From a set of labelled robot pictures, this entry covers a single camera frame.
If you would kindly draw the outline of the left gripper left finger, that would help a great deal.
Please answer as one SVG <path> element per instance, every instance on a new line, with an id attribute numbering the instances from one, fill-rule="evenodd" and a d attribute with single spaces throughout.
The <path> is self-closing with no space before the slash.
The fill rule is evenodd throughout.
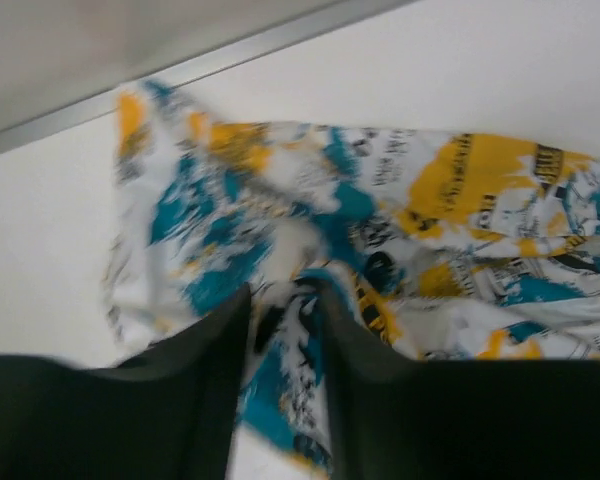
<path id="1" fill-rule="evenodd" d="M 0 355 L 0 479 L 222 479 L 251 314 L 240 287 L 113 368 Z"/>

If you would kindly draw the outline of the white yellow teal printed shorts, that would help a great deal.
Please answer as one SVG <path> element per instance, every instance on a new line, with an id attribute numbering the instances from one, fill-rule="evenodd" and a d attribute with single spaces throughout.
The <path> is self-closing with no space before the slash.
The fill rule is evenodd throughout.
<path id="1" fill-rule="evenodd" d="M 104 289 L 139 352 L 248 286 L 238 418 L 332 470 L 313 279 L 412 360 L 600 357 L 600 157 L 484 133 L 232 123 L 158 80 L 116 99 Z"/>

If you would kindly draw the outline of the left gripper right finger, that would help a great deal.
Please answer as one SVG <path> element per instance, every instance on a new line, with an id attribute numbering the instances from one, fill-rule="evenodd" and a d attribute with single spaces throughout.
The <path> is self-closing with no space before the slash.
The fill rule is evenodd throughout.
<path id="1" fill-rule="evenodd" d="M 333 478 L 600 479 L 600 357 L 412 360 L 310 286 Z"/>

